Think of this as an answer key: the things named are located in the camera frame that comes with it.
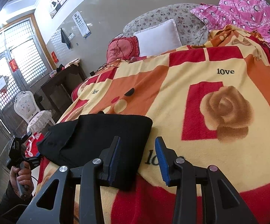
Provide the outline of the person's left hand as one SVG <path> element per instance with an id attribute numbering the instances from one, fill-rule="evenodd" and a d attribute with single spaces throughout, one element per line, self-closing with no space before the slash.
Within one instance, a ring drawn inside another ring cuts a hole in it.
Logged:
<path id="1" fill-rule="evenodd" d="M 32 197 L 34 184 L 32 181 L 32 171 L 30 165 L 23 161 L 24 167 L 11 167 L 10 183 L 15 194 L 22 200 L 27 200 Z"/>

